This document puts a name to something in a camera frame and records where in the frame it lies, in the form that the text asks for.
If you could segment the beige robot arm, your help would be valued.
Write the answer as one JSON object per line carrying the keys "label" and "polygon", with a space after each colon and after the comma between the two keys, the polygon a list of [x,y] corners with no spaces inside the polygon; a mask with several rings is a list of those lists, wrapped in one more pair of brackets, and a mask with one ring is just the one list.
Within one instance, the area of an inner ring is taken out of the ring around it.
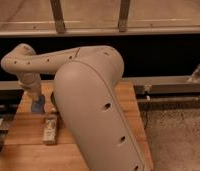
{"label": "beige robot arm", "polygon": [[20,44],[1,59],[22,88],[41,97],[42,74],[54,76],[56,107],[90,171],[150,171],[115,94],[124,62],[111,46],[37,54]]}

